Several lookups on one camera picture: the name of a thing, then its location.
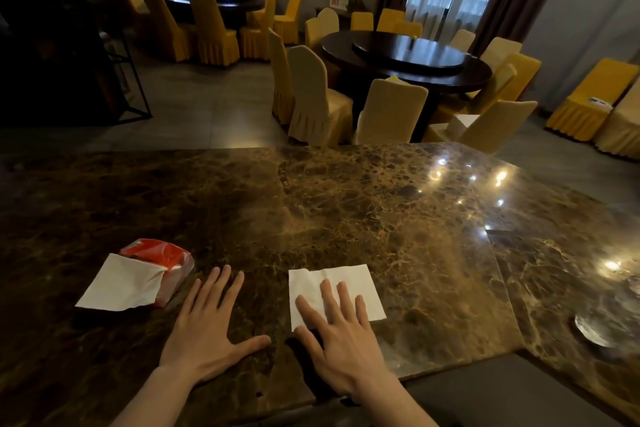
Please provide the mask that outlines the yellow covered chair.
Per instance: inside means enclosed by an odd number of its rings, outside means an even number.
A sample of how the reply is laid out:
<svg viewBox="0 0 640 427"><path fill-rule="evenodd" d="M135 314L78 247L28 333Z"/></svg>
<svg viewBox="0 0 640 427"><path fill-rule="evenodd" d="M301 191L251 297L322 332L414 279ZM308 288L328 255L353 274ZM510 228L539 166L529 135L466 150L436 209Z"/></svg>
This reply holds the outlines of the yellow covered chair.
<svg viewBox="0 0 640 427"><path fill-rule="evenodd" d="M613 111L596 107L590 97L613 104L636 78L640 66L611 58L601 59L590 70L545 123L546 130L559 132L579 142L591 141Z"/></svg>
<svg viewBox="0 0 640 427"><path fill-rule="evenodd" d="M640 76L597 132L598 151L640 161Z"/></svg>

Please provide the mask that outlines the white folded cloth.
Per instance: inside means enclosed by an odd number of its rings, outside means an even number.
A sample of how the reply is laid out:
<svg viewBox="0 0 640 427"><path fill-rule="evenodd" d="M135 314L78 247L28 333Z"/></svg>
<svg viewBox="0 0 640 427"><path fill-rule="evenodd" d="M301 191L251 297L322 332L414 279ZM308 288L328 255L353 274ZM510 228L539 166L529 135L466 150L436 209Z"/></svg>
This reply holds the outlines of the white folded cloth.
<svg viewBox="0 0 640 427"><path fill-rule="evenodd" d="M446 124L444 133L449 141L459 141L460 137L468 131L468 129L479 118L479 115L456 114L453 115L451 121Z"/></svg>

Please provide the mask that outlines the clear glass dish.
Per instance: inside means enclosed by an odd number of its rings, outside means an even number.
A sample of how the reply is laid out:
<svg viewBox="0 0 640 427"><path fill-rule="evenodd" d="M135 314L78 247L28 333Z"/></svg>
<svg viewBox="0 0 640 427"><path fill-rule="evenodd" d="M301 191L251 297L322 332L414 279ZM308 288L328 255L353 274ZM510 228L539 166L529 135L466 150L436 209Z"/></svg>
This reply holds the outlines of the clear glass dish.
<svg viewBox="0 0 640 427"><path fill-rule="evenodd" d="M612 329L601 316L588 312L577 312L574 324L587 341L601 348L613 349L616 347Z"/></svg>

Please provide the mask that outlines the person's left forearm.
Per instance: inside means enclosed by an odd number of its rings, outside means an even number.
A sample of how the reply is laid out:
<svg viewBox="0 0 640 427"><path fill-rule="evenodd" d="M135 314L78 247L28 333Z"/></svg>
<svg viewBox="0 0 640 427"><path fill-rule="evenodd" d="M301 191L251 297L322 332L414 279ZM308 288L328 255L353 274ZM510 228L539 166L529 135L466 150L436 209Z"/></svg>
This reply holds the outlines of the person's left forearm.
<svg viewBox="0 0 640 427"><path fill-rule="evenodd" d="M196 383L185 365L156 367L110 427L173 427Z"/></svg>

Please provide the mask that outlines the dark round dining table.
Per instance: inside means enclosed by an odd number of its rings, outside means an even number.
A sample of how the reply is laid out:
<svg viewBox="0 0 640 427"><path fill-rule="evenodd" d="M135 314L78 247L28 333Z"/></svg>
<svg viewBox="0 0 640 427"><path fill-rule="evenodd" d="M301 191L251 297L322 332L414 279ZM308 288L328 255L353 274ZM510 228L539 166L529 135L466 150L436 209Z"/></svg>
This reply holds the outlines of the dark round dining table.
<svg viewBox="0 0 640 427"><path fill-rule="evenodd" d="M428 90L424 108L417 123L410 125L411 143L423 140L429 121L434 116L441 98L444 95L461 94L483 89L492 77L492 70L487 63L478 57L471 56L470 61L457 74L419 75L387 69L364 61L351 47L351 33L354 31L334 32L324 36L318 43L320 55L326 62L340 68L337 79L337 90L353 99L353 126L356 127L360 113L364 110L366 97L372 81L396 76L400 80L418 85Z"/></svg>
<svg viewBox="0 0 640 427"><path fill-rule="evenodd" d="M195 24L195 18L188 0L165 0L171 14L178 23ZM260 0L242 0L238 3L218 2L220 13L227 29L238 30L247 24L246 14L260 10L264 2Z"/></svg>

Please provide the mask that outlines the person's left hand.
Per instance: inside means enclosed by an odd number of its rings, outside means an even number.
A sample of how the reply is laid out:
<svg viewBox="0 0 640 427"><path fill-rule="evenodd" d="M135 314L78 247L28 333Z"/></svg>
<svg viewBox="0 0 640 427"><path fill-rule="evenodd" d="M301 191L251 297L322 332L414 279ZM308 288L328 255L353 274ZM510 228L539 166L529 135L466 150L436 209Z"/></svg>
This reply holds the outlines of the person's left hand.
<svg viewBox="0 0 640 427"><path fill-rule="evenodd" d="M217 309L207 308L207 279L201 280L191 314L188 317L178 314L159 359L159 366L185 365L194 370L196 384L210 381L232 367L227 359L229 344L233 344L228 338L228 327L244 284L244 272L239 271L231 286L226 285Z"/></svg>

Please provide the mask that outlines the black metal shelf rack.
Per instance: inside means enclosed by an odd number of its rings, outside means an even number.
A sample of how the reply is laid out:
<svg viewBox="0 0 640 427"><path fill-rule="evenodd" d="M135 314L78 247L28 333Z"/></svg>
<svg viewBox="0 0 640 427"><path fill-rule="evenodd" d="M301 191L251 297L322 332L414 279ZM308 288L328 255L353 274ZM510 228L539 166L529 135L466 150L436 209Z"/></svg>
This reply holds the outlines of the black metal shelf rack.
<svg viewBox="0 0 640 427"><path fill-rule="evenodd" d="M124 0L0 0L0 129L152 118Z"/></svg>

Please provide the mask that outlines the person's right hand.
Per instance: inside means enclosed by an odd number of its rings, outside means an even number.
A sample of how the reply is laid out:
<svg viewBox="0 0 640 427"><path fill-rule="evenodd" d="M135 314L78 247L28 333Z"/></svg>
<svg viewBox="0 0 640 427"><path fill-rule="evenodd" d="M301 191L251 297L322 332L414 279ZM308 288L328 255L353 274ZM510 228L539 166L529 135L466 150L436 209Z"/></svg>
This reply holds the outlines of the person's right hand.
<svg viewBox="0 0 640 427"><path fill-rule="evenodd" d="M305 322L301 326L315 330L323 347L323 365L314 367L316 373L335 393L352 398L357 380L391 372L372 328L364 329L357 323L355 303L344 282L337 285L337 292L344 322L328 322L302 295L295 303Z"/></svg>

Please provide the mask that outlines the person's right forearm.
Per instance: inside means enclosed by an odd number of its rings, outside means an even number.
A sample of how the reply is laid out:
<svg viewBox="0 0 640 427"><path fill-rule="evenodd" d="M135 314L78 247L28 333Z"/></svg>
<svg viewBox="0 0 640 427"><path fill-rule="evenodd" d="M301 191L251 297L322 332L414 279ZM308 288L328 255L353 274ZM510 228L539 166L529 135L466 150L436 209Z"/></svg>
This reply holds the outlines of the person's right forearm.
<svg viewBox="0 0 640 427"><path fill-rule="evenodd" d="M391 373L357 380L352 398L374 427L438 427Z"/></svg>

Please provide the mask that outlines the red tissue packet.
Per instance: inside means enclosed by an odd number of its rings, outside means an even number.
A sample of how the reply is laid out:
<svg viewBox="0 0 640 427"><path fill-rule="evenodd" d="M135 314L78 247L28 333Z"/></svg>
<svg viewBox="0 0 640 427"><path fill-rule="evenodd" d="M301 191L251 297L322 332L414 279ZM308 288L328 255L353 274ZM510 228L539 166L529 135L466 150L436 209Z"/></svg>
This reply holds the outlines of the red tissue packet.
<svg viewBox="0 0 640 427"><path fill-rule="evenodd" d="M122 248L119 255L166 268L154 307L163 308L193 270L193 255L172 243L157 239L138 239Z"/></svg>

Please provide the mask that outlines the group of yellow covered chairs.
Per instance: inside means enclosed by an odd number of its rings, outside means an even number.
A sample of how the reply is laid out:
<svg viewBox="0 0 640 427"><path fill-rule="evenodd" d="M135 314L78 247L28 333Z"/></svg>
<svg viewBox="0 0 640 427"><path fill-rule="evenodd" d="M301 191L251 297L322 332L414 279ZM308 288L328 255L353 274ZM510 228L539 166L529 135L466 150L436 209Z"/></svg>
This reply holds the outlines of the group of yellow covered chairs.
<svg viewBox="0 0 640 427"><path fill-rule="evenodd" d="M380 31L421 38L421 26L402 20L396 10L383 10L376 29L368 12L355 12L351 31ZM410 125L417 123L428 97L428 90L406 83L396 76L372 81L364 110L353 126L353 99L337 90L340 68L326 62L318 43L331 33L340 32L338 16L324 9L307 20L307 44L287 49L288 71L274 68L273 114L289 127L289 137L316 146L335 146L353 139L354 143L410 142ZM475 35L459 30L446 44L468 52ZM522 44L496 37L478 57L493 74L481 90L444 95L429 121L423 140L436 127L446 126L456 114L482 114L499 101L516 101L540 69L541 62L521 53Z"/></svg>
<svg viewBox="0 0 640 427"><path fill-rule="evenodd" d="M286 45L299 43L301 0L289 0L283 15L276 15L276 0L246 14L245 26L225 27L216 0L189 0L195 24L178 23L165 0L126 0L134 34L144 44L173 62L198 58L203 64L232 66L240 59L270 62L288 71Z"/></svg>

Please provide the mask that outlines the white paper napkin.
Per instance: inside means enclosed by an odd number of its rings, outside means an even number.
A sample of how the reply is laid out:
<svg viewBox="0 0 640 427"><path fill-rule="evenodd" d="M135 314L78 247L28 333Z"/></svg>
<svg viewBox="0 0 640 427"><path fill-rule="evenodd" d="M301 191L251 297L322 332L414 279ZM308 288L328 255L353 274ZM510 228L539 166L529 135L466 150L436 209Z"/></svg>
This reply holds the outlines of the white paper napkin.
<svg viewBox="0 0 640 427"><path fill-rule="evenodd" d="M387 318L367 264L317 271L291 269L289 270L289 303L292 332L296 327L305 324L295 303L296 298L300 295L326 319L326 308L320 289L321 282L324 280L328 280L331 283L332 294L338 304L340 303L340 298L337 292L337 285L340 282L344 282L348 287L352 303L355 302L357 296L363 297L369 321L380 321Z"/></svg>
<svg viewBox="0 0 640 427"><path fill-rule="evenodd" d="M121 312L154 304L167 270L150 262L110 253L75 306Z"/></svg>

